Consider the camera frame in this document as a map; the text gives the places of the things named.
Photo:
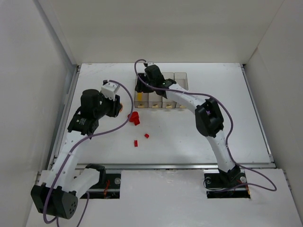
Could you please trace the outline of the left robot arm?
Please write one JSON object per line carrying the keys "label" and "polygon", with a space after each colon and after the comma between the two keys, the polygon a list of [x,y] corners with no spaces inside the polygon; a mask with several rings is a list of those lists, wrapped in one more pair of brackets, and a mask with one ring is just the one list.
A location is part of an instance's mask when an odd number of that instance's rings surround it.
{"label": "left robot arm", "polygon": [[78,142],[93,135],[104,116],[117,117],[122,105],[117,95],[119,87],[87,89],[80,97],[80,107],[73,115],[66,135],[66,141],[46,181],[34,185],[31,197],[39,213],[70,219],[78,206],[79,199],[97,183],[104,183],[105,168],[89,164],[79,176],[74,172],[81,157]]}

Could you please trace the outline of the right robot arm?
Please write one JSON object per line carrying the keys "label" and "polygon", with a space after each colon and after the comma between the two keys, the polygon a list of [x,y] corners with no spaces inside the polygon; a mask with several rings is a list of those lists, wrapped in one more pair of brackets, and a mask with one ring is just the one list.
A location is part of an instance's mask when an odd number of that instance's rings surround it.
{"label": "right robot arm", "polygon": [[203,100],[198,98],[176,81],[165,79],[157,65],[145,64],[143,74],[137,71],[137,84],[135,91],[138,93],[152,93],[169,99],[184,106],[195,115],[196,129],[206,137],[217,160],[220,188],[242,187],[240,182],[240,167],[233,161],[226,145],[223,132],[223,115],[218,102],[213,98]]}

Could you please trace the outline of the large red lego assembly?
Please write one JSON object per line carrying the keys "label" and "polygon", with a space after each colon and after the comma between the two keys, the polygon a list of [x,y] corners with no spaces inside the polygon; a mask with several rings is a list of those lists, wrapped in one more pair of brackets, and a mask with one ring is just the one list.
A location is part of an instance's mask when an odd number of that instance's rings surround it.
{"label": "large red lego assembly", "polygon": [[137,111],[132,112],[127,117],[129,122],[132,122],[135,126],[140,124],[139,113]]}

